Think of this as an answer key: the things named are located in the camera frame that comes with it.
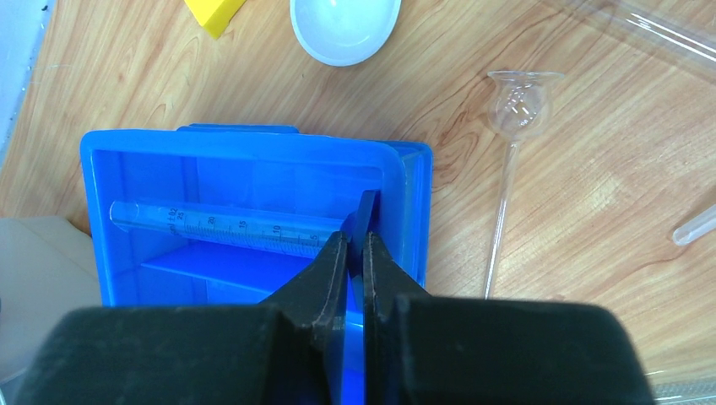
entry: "light blue object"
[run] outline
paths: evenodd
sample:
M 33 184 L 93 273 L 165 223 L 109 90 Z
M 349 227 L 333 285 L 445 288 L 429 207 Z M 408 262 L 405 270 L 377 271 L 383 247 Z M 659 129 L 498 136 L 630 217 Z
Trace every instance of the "light blue object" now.
M 423 143 L 194 124 L 89 132 L 80 154 L 106 306 L 255 304 L 312 260 L 155 229 L 122 230 L 110 218 L 115 201 L 241 208 L 339 226 L 364 191 L 378 190 L 375 231 L 396 263 L 425 285 L 432 152 Z M 350 286 L 348 295 L 344 397 L 357 403 L 363 316 Z

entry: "wooden table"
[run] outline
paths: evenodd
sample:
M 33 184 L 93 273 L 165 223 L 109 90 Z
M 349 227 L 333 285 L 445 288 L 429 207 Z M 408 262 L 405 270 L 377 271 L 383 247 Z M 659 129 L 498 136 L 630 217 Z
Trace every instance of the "wooden table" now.
M 709 0 L 644 3 L 714 28 Z M 522 149 L 496 295 L 604 305 L 654 381 L 713 376 L 716 234 L 684 248 L 670 234 L 716 203 L 716 83 L 605 29 L 533 0 L 404 1 L 376 56 L 335 68 L 298 45 L 287 0 L 249 0 L 219 40 L 180 0 L 58 0 L 0 215 L 89 230 L 78 144 L 93 129 L 272 122 L 422 141 L 435 152 L 427 288 L 476 296 L 504 148 L 486 73 L 561 71 L 550 128 Z

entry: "blue container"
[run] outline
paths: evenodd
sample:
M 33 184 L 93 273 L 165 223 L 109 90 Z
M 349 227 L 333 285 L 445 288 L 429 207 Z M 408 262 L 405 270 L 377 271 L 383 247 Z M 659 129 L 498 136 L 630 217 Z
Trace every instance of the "blue container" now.
M 423 143 L 194 124 L 177 131 L 89 132 L 80 154 L 106 306 L 255 304 L 311 261 L 151 230 L 125 232 L 109 218 L 116 200 L 345 219 L 363 191 L 380 190 L 377 231 L 395 261 L 425 285 L 432 153 Z M 362 395 L 363 320 L 348 291 L 344 394 L 355 402 Z

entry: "blue storage box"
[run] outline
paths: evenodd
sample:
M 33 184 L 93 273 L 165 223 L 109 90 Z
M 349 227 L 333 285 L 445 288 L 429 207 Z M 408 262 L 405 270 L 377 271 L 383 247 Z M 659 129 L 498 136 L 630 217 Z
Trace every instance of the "blue storage box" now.
M 146 229 L 127 232 L 111 222 L 114 201 L 139 199 L 345 219 L 363 191 L 380 190 L 376 231 L 395 261 L 425 284 L 432 153 L 423 143 L 194 124 L 89 132 L 80 154 L 104 305 L 255 304 L 311 262 Z M 344 361 L 361 373 L 362 314 L 348 290 Z

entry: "funnel stem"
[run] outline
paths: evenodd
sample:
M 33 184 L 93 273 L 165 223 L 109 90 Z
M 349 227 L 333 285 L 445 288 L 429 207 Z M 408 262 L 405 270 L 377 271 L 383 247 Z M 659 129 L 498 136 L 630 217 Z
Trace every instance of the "funnel stem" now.
M 490 294 L 492 294 L 497 265 L 500 261 L 502 231 L 505 229 L 507 208 L 510 204 L 510 197 L 513 193 L 514 176 L 515 172 L 517 172 L 517 163 L 519 160 L 519 146 L 520 142 L 510 142 L 505 148 L 505 161 L 502 164 L 502 178 L 500 179 L 499 198 L 497 199 L 495 232 L 492 234 L 490 261 L 487 263 L 487 273 L 485 274 L 484 298 L 486 300 L 490 298 Z

